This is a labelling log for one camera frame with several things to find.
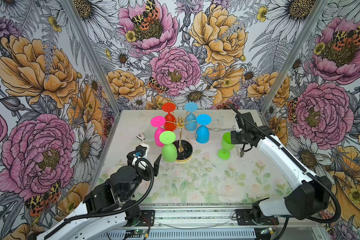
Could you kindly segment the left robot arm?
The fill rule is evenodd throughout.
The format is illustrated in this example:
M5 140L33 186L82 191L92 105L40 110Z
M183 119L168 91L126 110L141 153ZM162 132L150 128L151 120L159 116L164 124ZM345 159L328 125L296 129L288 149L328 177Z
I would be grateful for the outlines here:
M75 210L51 229L33 233L29 240L94 240L112 229L146 225L146 231L134 230L126 237L142 235L145 239L154 225L154 211L139 207L151 192L158 176L161 156L152 164L146 159L148 148L136 147L128 153L128 164L96 186Z

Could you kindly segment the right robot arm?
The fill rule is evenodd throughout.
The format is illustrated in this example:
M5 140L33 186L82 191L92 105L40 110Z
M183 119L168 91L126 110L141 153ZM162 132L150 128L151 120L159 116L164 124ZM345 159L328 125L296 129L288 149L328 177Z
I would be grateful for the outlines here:
M284 216L317 223L335 222L341 213L332 182L318 177L302 164L268 126L257 126L251 114L236 113L236 130L231 132L233 145L259 149L287 179L291 192L278 199L262 199L252 205L252 220L261 224L266 218Z

